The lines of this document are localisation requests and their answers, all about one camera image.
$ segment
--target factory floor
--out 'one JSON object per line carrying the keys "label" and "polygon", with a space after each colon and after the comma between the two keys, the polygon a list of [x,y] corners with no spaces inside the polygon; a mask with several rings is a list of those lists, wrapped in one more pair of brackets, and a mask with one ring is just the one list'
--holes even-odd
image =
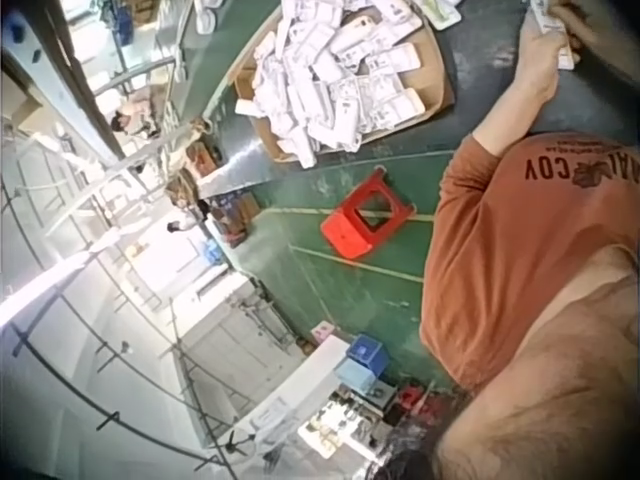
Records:
{"label": "factory floor", "polygon": [[[194,58],[204,60],[194,63],[188,85],[177,90],[178,109],[185,116],[203,108],[202,99],[214,89],[212,79],[222,78],[217,70],[214,73],[214,65],[232,61],[228,52],[221,51],[221,42],[248,41],[260,23],[256,18],[266,17],[277,2],[264,2],[264,11],[245,23],[240,10],[234,13],[238,3],[226,2],[227,18],[236,23],[220,23],[215,34],[220,41],[212,40],[198,50]],[[464,2],[464,21],[437,34],[455,105],[429,122],[364,145],[356,154],[322,155],[313,170],[273,162],[247,118],[234,114],[233,87],[223,94],[211,116],[214,141],[225,162],[216,192],[250,187],[265,207],[248,240],[227,253],[237,269],[264,282],[299,334],[310,337],[310,330],[322,320],[349,333],[367,332],[389,350],[392,376],[449,383],[418,337],[422,274],[438,183],[460,140],[513,78],[524,8],[513,0]],[[584,52],[576,72],[561,73],[558,95],[533,131],[578,130],[633,144],[636,105],[633,92]],[[387,168],[390,183],[416,204],[418,213],[373,253],[357,263],[346,262],[332,250],[319,226],[377,165]],[[372,207],[367,215],[380,212]]]}

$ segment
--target red plastic stool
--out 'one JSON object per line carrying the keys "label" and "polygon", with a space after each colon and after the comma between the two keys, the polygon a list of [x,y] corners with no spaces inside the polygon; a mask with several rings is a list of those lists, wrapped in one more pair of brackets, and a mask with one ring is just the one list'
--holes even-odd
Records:
{"label": "red plastic stool", "polygon": [[[415,205],[405,205],[384,183],[387,170],[376,167],[375,172],[344,199],[320,229],[326,239],[345,258],[354,259],[385,242],[416,211]],[[380,227],[372,229],[358,213],[358,207],[373,194],[384,196],[391,207],[391,217]]]}

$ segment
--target brown box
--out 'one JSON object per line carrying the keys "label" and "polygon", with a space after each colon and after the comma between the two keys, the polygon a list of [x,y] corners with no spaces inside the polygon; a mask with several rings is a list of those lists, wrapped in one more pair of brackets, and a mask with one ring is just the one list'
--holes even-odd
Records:
{"label": "brown box", "polygon": [[[345,21],[351,21],[362,15],[368,15],[376,21],[380,21],[380,13],[375,8],[368,8],[353,14]],[[254,45],[258,45],[260,41],[272,30],[275,30],[281,15],[276,15],[270,18],[268,24],[261,28],[261,34],[254,37]],[[368,143],[373,140],[377,140],[392,133],[399,132],[406,128],[422,123],[429,118],[433,117],[436,113],[454,103],[453,90],[447,77],[447,72],[444,68],[444,62],[442,61],[442,55],[438,48],[435,36],[431,27],[425,25],[420,30],[413,32],[407,38],[400,43],[413,43],[420,57],[421,67],[416,70],[401,73],[400,79],[405,88],[413,88],[420,96],[420,99],[425,105],[426,111],[422,115],[411,120],[407,120],[401,123],[393,130],[380,130],[377,132],[364,135],[362,143]],[[253,77],[255,75],[256,63],[253,58],[253,49],[246,57],[244,63],[240,66],[240,71],[237,74],[234,84],[238,98],[251,100],[254,97],[254,90],[251,86]],[[358,74],[366,74],[366,65],[364,62],[360,67]],[[267,118],[254,118],[250,117],[251,123],[256,133],[262,140],[264,148],[269,156],[276,162],[291,161],[290,155],[284,153],[278,146],[279,138],[271,132],[271,126]],[[332,151],[329,147],[323,147],[320,154]]]}
{"label": "brown box", "polygon": [[251,193],[243,193],[238,199],[238,207],[245,223],[250,223],[260,213],[260,206]]}

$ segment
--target white tag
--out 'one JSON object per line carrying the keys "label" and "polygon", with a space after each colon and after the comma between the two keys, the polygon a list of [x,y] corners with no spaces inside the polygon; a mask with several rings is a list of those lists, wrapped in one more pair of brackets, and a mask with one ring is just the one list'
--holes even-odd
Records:
{"label": "white tag", "polygon": [[[542,33],[557,31],[564,35],[567,34],[567,27],[559,18],[547,15],[549,0],[531,0],[531,9],[536,16],[536,21],[540,25]],[[558,69],[573,70],[574,68],[573,53],[571,52],[571,47],[567,45],[560,49],[560,53],[558,53]]]}
{"label": "white tag", "polygon": [[338,28],[342,21],[342,2],[336,0],[318,0],[316,3],[316,22],[326,23]]}
{"label": "white tag", "polygon": [[310,22],[316,18],[318,4],[315,0],[298,0],[296,18],[301,22]]}
{"label": "white tag", "polygon": [[324,118],[323,102],[313,81],[306,78],[295,80],[295,88],[304,108],[305,116],[309,119]]}
{"label": "white tag", "polygon": [[300,101],[300,96],[298,95],[298,91],[294,85],[289,85],[287,87],[287,95],[289,97],[289,104],[291,105],[291,110],[293,111],[293,116],[299,125],[307,124],[307,116],[304,113],[304,107],[302,106],[302,101]]}
{"label": "white tag", "polygon": [[327,145],[329,148],[338,148],[338,139],[332,129],[327,128],[318,122],[311,122],[307,127],[307,131],[311,138],[315,138],[320,143]]}
{"label": "white tag", "polygon": [[337,82],[345,75],[338,62],[335,61],[333,55],[327,49],[320,52],[316,63],[311,68],[320,80],[327,83]]}
{"label": "white tag", "polygon": [[289,35],[289,28],[293,20],[288,17],[283,17],[278,23],[278,30],[276,33],[276,45],[275,55],[278,60],[282,60],[282,54],[284,53],[284,47],[287,44],[287,36]]}
{"label": "white tag", "polygon": [[436,30],[444,30],[462,21],[462,15],[448,0],[412,0]]}
{"label": "white tag", "polygon": [[365,59],[370,73],[402,73],[420,68],[420,57],[412,43],[403,43]]}
{"label": "white tag", "polygon": [[422,26],[423,24],[420,17],[413,13],[409,16],[408,20],[399,24],[393,24],[383,20],[373,29],[373,32],[371,32],[371,35],[367,38],[367,42],[371,44],[371,53],[389,50],[400,40]]}
{"label": "white tag", "polygon": [[384,18],[391,23],[402,23],[411,15],[411,9],[403,0],[372,0]]}
{"label": "white tag", "polygon": [[289,138],[295,144],[296,154],[298,155],[298,161],[302,165],[303,168],[311,168],[316,163],[316,156],[313,154],[313,149],[311,148],[311,142],[309,141],[309,136],[305,129],[301,126],[297,126],[289,135]]}
{"label": "white tag", "polygon": [[316,23],[294,50],[293,60],[304,66],[311,66],[318,58],[320,51],[329,43],[335,30],[324,23]]}
{"label": "white tag", "polygon": [[282,17],[294,19],[297,16],[298,0],[280,0],[282,5]]}
{"label": "white tag", "polygon": [[333,103],[331,102],[331,96],[329,95],[329,88],[324,82],[314,82],[318,97],[322,103],[323,115],[316,120],[323,124],[325,127],[333,128],[335,117],[333,115]]}
{"label": "white tag", "polygon": [[360,42],[344,52],[338,54],[338,59],[344,68],[352,73],[357,73],[360,62],[372,52],[372,44],[368,41]]}
{"label": "white tag", "polygon": [[370,77],[369,91],[373,98],[373,104],[386,101],[402,92],[403,86],[397,74],[374,74]]}
{"label": "white tag", "polygon": [[273,32],[269,32],[253,51],[253,58],[255,58],[256,60],[262,60],[267,55],[271,55],[275,49],[276,34]]}
{"label": "white tag", "polygon": [[313,28],[314,22],[297,22],[289,28],[289,40],[292,43],[300,43],[307,34],[308,30]]}
{"label": "white tag", "polygon": [[356,98],[341,98],[336,103],[336,123],[333,131],[340,143],[352,145],[355,142],[359,110]]}
{"label": "white tag", "polygon": [[249,117],[263,118],[265,113],[258,108],[252,100],[239,98],[236,102],[235,112],[238,115],[247,115]]}
{"label": "white tag", "polygon": [[271,131],[279,137],[285,137],[295,126],[293,118],[288,113],[276,113],[269,116]]}
{"label": "white tag", "polygon": [[357,12],[372,5],[372,0],[344,0],[344,9],[347,12]]}
{"label": "white tag", "polygon": [[282,140],[278,140],[276,142],[284,153],[288,153],[289,155],[293,155],[296,153],[296,144],[289,138],[283,138]]}
{"label": "white tag", "polygon": [[363,41],[371,33],[376,23],[371,17],[358,17],[336,32],[329,42],[331,53],[338,54]]}
{"label": "white tag", "polygon": [[376,127],[390,130],[425,111],[417,92],[413,88],[407,88],[374,108],[371,116]]}

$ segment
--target blue bin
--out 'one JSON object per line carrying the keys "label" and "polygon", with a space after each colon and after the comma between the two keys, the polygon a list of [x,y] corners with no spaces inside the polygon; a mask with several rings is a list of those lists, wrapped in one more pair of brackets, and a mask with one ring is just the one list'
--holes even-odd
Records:
{"label": "blue bin", "polygon": [[367,367],[376,378],[389,366],[389,354],[382,343],[366,335],[356,337],[347,350],[347,357]]}
{"label": "blue bin", "polygon": [[376,376],[371,370],[351,358],[344,358],[334,369],[334,372],[342,383],[363,396],[369,393],[376,382]]}

